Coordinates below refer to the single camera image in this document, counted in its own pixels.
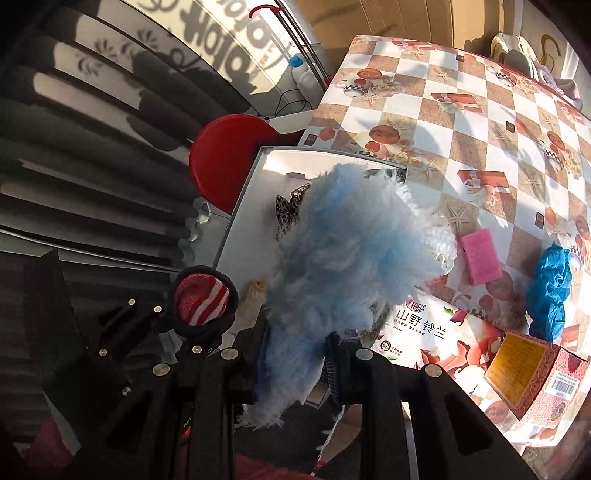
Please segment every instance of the yellow label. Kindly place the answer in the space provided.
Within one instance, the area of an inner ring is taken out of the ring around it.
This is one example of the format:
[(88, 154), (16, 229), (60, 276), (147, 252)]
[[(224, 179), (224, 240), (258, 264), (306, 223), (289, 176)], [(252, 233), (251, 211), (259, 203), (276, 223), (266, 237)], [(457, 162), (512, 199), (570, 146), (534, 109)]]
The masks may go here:
[(512, 406), (519, 403), (546, 352), (544, 345), (507, 333), (486, 379)]

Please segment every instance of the red stool seat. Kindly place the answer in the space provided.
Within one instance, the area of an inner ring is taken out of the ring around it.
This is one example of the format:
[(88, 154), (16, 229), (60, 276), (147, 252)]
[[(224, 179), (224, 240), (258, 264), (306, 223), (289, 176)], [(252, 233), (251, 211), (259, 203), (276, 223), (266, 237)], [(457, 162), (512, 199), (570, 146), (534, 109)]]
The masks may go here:
[(280, 134), (247, 113), (227, 115), (203, 128), (189, 155), (193, 182), (203, 197), (231, 214), (262, 145), (276, 145)]

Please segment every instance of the pink sponge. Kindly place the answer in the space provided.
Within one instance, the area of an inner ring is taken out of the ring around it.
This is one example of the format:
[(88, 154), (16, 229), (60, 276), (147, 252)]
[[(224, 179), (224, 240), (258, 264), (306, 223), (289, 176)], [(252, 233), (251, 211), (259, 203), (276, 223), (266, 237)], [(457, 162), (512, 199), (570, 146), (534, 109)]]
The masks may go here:
[(488, 228), (461, 237), (460, 245), (464, 249), (472, 285), (481, 285), (501, 277), (501, 266)]

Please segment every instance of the cardboard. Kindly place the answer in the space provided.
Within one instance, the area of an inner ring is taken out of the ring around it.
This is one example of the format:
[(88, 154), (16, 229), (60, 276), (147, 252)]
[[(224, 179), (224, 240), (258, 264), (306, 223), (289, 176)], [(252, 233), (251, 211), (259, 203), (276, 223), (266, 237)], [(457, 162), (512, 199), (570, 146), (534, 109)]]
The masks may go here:
[(559, 345), (509, 332), (485, 379), (518, 420), (553, 428), (573, 401), (588, 365)]
[(332, 65), (355, 35), (383, 35), (453, 45), (450, 0), (297, 0)]
[(484, 380), (505, 333), (433, 296), (417, 292), (395, 306), (372, 350), (393, 364), (438, 364), (467, 393)]
[(297, 3), (335, 68), (342, 63), (355, 35), (428, 41), (488, 56), (497, 33), (513, 33), (515, 15), (515, 0), (297, 0)]

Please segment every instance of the white bottle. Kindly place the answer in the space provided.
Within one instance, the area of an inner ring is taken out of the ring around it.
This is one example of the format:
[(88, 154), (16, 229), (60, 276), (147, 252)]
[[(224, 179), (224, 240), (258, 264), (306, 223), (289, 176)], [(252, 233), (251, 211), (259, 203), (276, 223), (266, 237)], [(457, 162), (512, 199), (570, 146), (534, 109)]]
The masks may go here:
[(306, 62), (304, 62), (304, 60), (297, 55), (295, 57), (290, 58), (290, 65), (291, 65), (291, 76), (294, 78), (296, 83), (306, 70), (310, 70), (310, 67), (308, 67), (308, 64)]
[(309, 68), (302, 73), (297, 81), (297, 88), (302, 96), (310, 102), (312, 109), (318, 108), (324, 96), (324, 90)]

